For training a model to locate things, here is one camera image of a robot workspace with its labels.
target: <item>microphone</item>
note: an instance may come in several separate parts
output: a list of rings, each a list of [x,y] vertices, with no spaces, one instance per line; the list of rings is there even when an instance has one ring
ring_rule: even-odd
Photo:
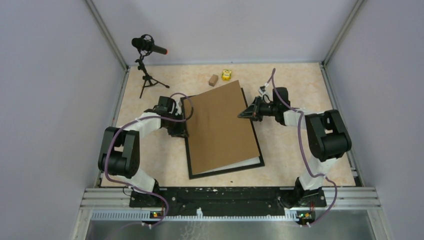
[[[139,52],[141,51],[155,52],[155,53],[163,54],[163,55],[166,55],[168,53],[168,50],[166,48],[155,45],[154,42],[144,39],[143,36],[138,38],[133,38],[131,41],[131,44]]]

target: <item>table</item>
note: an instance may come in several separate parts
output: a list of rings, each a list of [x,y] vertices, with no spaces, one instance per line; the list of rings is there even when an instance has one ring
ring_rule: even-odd
[[[122,126],[140,116],[146,109],[158,103],[159,96],[181,92],[196,95],[213,89],[208,81],[212,74],[221,75],[223,69],[231,69],[231,81],[240,81],[248,104],[258,96],[259,86],[269,79],[272,69],[276,87],[288,89],[293,107],[305,107],[313,111],[332,108],[318,63],[266,63],[266,64],[212,64],[147,66],[155,79],[170,85],[156,85],[144,89],[143,72],[131,67],[120,107],[117,126]],[[216,87],[228,83],[218,80]],[[189,179],[184,139],[170,137],[166,129],[159,129],[140,140],[140,167],[163,187],[267,187],[293,186],[296,178],[305,170],[299,151],[297,130],[282,126],[273,117],[254,122],[257,139],[262,151],[264,167],[226,173],[216,176]],[[306,156],[311,155],[307,133],[302,131]],[[338,186],[354,186],[351,166],[346,154],[332,167],[328,177]],[[120,186],[103,178],[102,187]]]

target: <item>brown board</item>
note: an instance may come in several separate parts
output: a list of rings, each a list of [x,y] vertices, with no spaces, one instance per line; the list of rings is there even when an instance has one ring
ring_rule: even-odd
[[[193,116],[186,122],[192,174],[252,159],[260,155],[252,124],[237,115],[246,109],[239,81],[190,98]],[[189,106],[187,99],[184,106]],[[190,107],[184,114],[190,115]]]

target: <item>yellow toy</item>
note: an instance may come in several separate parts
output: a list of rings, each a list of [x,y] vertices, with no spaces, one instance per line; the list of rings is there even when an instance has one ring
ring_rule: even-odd
[[[231,79],[231,70],[224,69],[222,70],[222,80],[229,81]]]

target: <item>beige table surface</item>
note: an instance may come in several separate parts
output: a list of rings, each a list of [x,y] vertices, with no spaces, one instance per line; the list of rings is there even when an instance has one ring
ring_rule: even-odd
[[[272,69],[276,68],[276,87],[288,89],[293,107],[305,107],[313,111],[332,108],[318,63],[167,65],[146,68],[150,75],[170,85],[170,88],[159,84],[148,87],[139,99],[144,83],[143,72],[133,66],[117,126],[134,120],[144,110],[152,108],[158,103],[159,96],[170,96],[176,92],[190,96],[213,89],[208,81],[212,74],[221,76],[223,69],[232,70],[231,81],[240,81],[248,104],[259,95],[259,86],[264,85]],[[220,77],[215,88],[226,83],[229,82],[222,81]],[[264,167],[190,180],[184,139],[170,137],[166,129],[159,129],[140,140],[140,168],[155,178],[162,187],[293,186],[296,178],[305,170],[296,128],[282,126],[273,117],[264,117],[262,122],[254,122],[254,127],[265,162]],[[302,131],[302,136],[309,159],[311,152],[305,130]],[[328,177],[338,186],[355,185],[346,154],[332,167]],[[101,185],[119,186],[105,178]]]

